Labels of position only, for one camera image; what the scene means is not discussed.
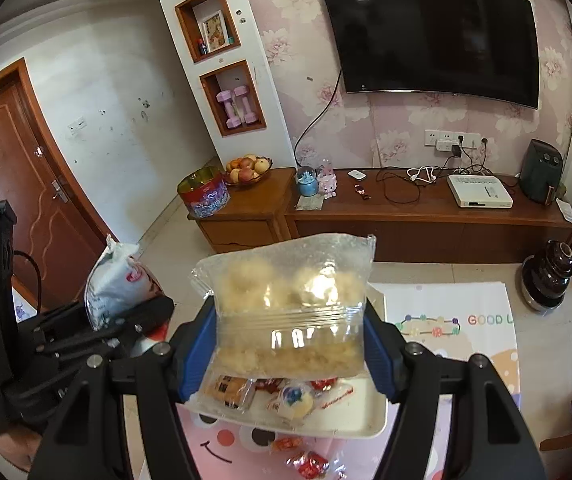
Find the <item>floral wallpaper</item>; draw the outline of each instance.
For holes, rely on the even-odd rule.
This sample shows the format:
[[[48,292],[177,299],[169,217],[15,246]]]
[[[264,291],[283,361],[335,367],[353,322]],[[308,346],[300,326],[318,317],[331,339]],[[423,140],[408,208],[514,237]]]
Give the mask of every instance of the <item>floral wallpaper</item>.
[[[519,171],[532,137],[565,156],[572,131],[572,29],[565,0],[530,0],[540,51],[538,110],[489,99],[434,93],[345,94],[342,84],[297,155],[337,168],[442,165],[446,154],[424,146],[426,129],[487,137],[486,165]],[[323,0],[250,0],[294,142],[328,104],[339,73]],[[470,153],[483,159],[483,148]],[[468,164],[464,157],[461,164]]]

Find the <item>picture frame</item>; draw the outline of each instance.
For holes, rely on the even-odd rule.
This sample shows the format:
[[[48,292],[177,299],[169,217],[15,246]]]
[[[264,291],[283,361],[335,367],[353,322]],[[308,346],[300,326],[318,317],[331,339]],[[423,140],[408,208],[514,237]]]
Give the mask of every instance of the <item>picture frame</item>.
[[[208,52],[214,52],[228,44],[226,20],[221,10],[208,14],[201,22],[201,33]]]

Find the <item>air fryer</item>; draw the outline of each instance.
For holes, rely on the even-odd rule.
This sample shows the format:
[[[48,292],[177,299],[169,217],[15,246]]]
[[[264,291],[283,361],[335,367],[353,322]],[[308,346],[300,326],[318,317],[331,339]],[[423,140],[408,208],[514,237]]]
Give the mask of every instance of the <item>air fryer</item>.
[[[520,188],[531,200],[549,205],[555,198],[564,166],[562,156],[547,142],[531,139],[522,164]]]

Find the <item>wall shelf niche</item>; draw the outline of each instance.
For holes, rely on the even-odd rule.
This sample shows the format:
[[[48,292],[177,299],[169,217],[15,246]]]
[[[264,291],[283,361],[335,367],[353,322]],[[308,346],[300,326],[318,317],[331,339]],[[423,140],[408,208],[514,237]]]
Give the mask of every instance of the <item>wall shelf niche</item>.
[[[248,63],[245,60],[213,70],[213,72],[200,76],[200,79],[201,86],[206,93],[208,104],[210,104],[210,108],[215,116],[215,121],[222,136],[266,128],[261,105],[257,98],[255,84],[250,75]],[[226,90],[232,92],[234,95],[235,88],[240,86],[247,87],[247,91],[243,95],[235,97],[237,109],[241,115],[245,115],[245,103],[243,99],[246,98],[250,111],[256,116],[256,120],[252,123],[241,123],[239,126],[229,128],[227,125],[228,114],[226,113],[225,105],[223,102],[217,100],[217,95]]]
[[[176,6],[175,11],[177,12],[177,18],[179,19],[179,25],[181,25],[184,38],[188,44],[188,50],[195,63],[221,54],[236,46],[240,46],[241,43],[237,29],[235,28],[235,21],[230,14],[226,0],[186,0]],[[205,38],[203,31],[203,22],[206,18],[213,16],[214,13],[219,11],[224,18],[224,25],[226,27],[226,37],[224,38],[226,43],[216,50],[211,51],[211,49],[208,48],[208,53],[202,54],[199,51],[199,40],[204,41],[204,43],[208,45],[207,38]]]

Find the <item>blue gripper pad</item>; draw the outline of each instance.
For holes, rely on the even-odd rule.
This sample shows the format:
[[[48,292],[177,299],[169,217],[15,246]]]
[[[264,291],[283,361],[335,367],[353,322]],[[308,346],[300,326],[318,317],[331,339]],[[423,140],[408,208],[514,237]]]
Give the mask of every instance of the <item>blue gripper pad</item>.
[[[377,316],[372,306],[370,306],[370,311]],[[373,327],[373,323],[368,319],[369,317],[369,315],[364,316],[364,355],[368,371],[370,371],[377,391],[380,394],[384,394],[389,400],[394,399],[397,394],[397,388],[393,380],[393,363],[388,357],[386,349],[384,349],[384,345]],[[384,325],[379,320],[379,316],[377,316],[375,322],[377,321],[379,321],[380,326]]]
[[[183,381],[179,385],[182,402],[187,402],[199,390],[217,344],[217,312],[211,296],[191,323],[187,336],[192,344],[183,362]]]

